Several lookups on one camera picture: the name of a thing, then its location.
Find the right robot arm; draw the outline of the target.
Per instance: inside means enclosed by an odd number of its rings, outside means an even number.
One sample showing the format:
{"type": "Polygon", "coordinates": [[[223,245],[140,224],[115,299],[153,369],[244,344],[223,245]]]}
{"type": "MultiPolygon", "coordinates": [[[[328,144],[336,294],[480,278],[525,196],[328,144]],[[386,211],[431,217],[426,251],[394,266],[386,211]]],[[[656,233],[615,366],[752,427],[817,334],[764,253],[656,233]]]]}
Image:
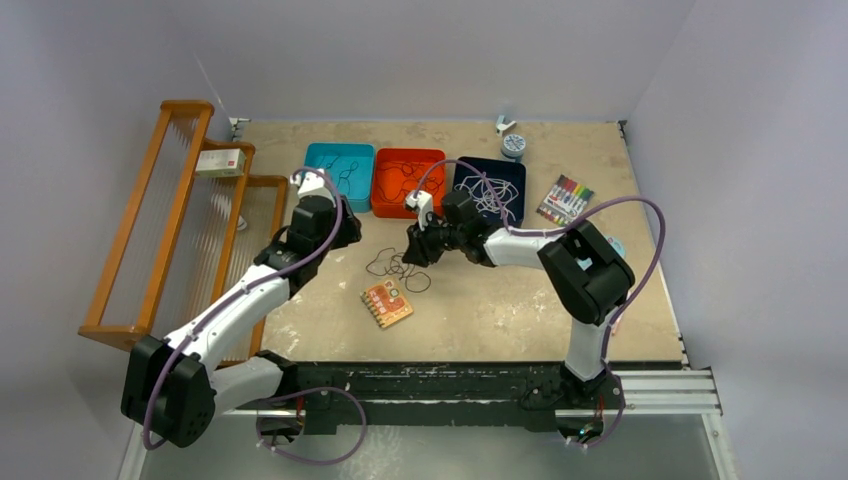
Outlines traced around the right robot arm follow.
{"type": "Polygon", "coordinates": [[[631,267],[589,221],[561,234],[532,234],[498,227],[480,213],[463,191],[447,194],[443,213],[433,198],[413,192],[406,209],[417,216],[407,230],[407,264],[426,268],[444,252],[459,250],[473,264],[489,268],[519,266],[547,274],[572,319],[561,392],[576,407],[596,399],[606,379],[606,349],[611,323],[635,284],[631,267]]]}

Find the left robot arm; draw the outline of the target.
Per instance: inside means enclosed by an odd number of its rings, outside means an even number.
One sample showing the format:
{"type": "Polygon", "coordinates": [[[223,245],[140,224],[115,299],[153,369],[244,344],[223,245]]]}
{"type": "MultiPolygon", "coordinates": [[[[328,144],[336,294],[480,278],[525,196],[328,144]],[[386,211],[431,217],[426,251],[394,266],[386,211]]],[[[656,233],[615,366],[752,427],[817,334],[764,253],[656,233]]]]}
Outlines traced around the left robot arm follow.
{"type": "Polygon", "coordinates": [[[345,197],[308,195],[224,296],[164,339],[138,340],[120,410],[141,425],[143,445],[187,447],[221,414],[255,400],[275,409],[292,405],[298,382],[274,355],[227,369],[220,364],[237,340],[316,276],[328,251],[360,238],[361,223],[345,197]]]}

